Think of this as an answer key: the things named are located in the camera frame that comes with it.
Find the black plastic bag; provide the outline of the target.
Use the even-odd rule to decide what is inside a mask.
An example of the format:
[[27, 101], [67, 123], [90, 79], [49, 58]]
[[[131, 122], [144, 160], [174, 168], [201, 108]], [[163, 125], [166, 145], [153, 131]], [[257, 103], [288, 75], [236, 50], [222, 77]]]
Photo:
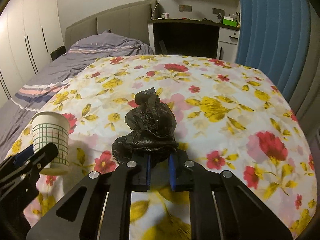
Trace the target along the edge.
[[131, 133], [118, 137], [112, 144], [112, 155], [117, 163], [129, 161], [135, 154], [150, 156], [155, 166], [167, 159], [176, 150], [177, 122], [170, 107], [161, 102], [154, 88], [135, 95], [137, 107], [125, 116]]

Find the floral bed sheet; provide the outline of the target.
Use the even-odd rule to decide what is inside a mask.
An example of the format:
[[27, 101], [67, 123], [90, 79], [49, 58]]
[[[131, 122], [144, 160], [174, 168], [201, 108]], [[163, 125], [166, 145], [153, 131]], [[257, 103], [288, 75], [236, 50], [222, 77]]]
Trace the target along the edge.
[[[171, 190], [171, 154], [151, 165], [147, 192], [129, 190], [128, 161], [112, 155], [132, 132], [135, 95], [150, 88], [177, 122], [171, 154], [194, 162], [192, 191]], [[261, 70], [205, 57], [97, 58], [31, 117], [7, 158], [50, 142], [58, 154], [39, 194], [1, 195], [5, 239], [319, 239], [312, 153]]]

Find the white wardrobe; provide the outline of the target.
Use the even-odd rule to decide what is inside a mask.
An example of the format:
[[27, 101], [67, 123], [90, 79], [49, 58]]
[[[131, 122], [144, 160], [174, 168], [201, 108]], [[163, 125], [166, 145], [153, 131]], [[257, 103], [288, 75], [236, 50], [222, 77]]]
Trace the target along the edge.
[[1, 13], [1, 105], [63, 44], [57, 0], [10, 0]]

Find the dark desk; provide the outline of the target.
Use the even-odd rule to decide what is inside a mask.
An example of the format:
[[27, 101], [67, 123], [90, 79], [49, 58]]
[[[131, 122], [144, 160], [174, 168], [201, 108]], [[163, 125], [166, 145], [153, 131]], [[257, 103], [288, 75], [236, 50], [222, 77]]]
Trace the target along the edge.
[[222, 42], [237, 45], [240, 29], [230, 25], [192, 19], [148, 21], [149, 44], [156, 54], [201, 56], [221, 59]]

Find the white drawer cabinet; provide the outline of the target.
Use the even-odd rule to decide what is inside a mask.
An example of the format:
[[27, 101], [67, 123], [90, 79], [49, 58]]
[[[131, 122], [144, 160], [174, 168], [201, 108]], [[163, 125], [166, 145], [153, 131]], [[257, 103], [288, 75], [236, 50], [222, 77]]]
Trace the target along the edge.
[[216, 57], [234, 63], [238, 49], [239, 31], [220, 28]]

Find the grey upholstered headboard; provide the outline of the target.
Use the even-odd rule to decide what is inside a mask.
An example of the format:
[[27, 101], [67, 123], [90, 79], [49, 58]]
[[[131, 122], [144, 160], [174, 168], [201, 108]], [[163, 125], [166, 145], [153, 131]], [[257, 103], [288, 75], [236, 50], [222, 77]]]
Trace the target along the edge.
[[112, 33], [149, 44], [148, 21], [158, 16], [157, 0], [129, 3], [88, 16], [65, 31], [65, 47], [92, 35]]

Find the white mug on desk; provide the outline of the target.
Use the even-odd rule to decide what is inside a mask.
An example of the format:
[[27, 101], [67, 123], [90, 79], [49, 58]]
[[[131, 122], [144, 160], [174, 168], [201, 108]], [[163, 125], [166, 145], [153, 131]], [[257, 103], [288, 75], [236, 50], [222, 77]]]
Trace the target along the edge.
[[162, 17], [163, 20], [167, 20], [167, 19], [170, 18], [170, 14], [169, 14], [168, 12], [165, 12], [165, 13], [163, 13], [163, 14], [161, 15], [161, 17]]

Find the green box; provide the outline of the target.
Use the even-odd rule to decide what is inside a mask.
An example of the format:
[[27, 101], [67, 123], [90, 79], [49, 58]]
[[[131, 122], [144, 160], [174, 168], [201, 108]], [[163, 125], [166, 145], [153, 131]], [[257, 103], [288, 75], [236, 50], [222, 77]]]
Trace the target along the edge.
[[237, 20], [235, 20], [234, 18], [232, 17], [224, 17], [223, 20], [222, 20], [222, 23], [224, 25], [227, 25], [227, 26], [231, 26], [231, 27], [237, 27], [238, 26], [238, 23], [237, 23]]

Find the blue grey curtain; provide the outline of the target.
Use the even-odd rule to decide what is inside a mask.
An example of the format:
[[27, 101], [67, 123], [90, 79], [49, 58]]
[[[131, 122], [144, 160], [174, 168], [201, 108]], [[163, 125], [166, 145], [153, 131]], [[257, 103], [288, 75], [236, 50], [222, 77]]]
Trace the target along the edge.
[[236, 61], [261, 70], [306, 138], [319, 130], [319, 0], [240, 0]]

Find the grey wall socket left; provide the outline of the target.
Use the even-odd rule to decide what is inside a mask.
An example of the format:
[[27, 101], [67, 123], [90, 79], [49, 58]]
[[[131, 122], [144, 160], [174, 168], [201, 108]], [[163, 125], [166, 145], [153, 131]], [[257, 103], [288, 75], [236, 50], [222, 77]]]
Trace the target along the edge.
[[192, 12], [192, 6], [191, 5], [179, 5], [178, 9], [180, 12]]

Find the grey wall socket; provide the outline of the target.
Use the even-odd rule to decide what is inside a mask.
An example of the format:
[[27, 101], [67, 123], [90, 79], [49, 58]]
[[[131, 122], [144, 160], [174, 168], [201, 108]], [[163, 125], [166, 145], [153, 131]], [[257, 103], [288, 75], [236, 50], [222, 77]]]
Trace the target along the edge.
[[179, 5], [178, 9], [180, 12], [192, 12], [192, 6], [191, 5]]
[[225, 15], [225, 11], [223, 9], [218, 9], [218, 8], [212, 8], [212, 13], [214, 15], [221, 15], [221, 16]]

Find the grey wall socket right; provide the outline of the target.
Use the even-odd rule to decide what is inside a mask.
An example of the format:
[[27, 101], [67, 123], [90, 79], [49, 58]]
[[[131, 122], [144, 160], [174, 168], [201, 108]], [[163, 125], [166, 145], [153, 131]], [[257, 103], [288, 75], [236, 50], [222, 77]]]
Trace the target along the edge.
[[212, 13], [214, 15], [221, 15], [221, 16], [225, 15], [225, 11], [223, 9], [218, 9], [218, 8], [212, 8]]

